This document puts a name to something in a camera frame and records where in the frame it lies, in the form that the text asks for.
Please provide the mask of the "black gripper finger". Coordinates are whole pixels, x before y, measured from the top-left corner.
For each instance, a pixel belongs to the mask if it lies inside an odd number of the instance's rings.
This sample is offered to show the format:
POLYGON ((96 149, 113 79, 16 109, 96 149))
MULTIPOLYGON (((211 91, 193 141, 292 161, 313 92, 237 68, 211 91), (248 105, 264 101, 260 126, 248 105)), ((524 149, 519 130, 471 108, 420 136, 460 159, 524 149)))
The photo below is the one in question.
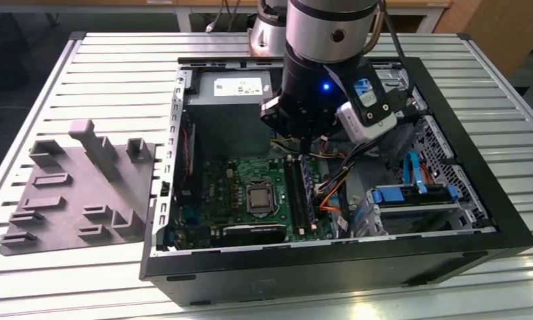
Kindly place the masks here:
POLYGON ((308 130, 305 134, 305 154, 311 154, 312 142, 320 136, 329 135, 336 127, 335 112, 329 109, 308 109, 305 111, 308 130))
POLYGON ((260 119, 280 136, 299 140, 299 154, 305 154, 305 125, 300 116, 287 110, 293 104, 280 96, 260 105, 260 119))

